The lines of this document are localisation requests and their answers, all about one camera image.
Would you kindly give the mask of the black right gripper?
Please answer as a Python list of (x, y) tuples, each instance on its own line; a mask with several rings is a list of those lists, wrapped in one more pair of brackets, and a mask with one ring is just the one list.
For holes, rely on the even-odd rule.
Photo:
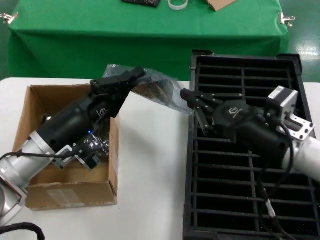
[(283, 163), (289, 150), (288, 138), (267, 125), (260, 108), (238, 100), (241, 93), (203, 93), (184, 88), (180, 96), (189, 108), (194, 108), (205, 136), (215, 132), (267, 161)]

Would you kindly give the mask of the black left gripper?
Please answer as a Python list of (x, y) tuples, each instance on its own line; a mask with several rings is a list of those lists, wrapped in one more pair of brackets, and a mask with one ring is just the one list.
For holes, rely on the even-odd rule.
[(85, 139), (115, 118), (129, 93), (143, 78), (142, 67), (90, 81), (90, 95), (71, 103), (44, 123), (38, 135), (55, 152)]

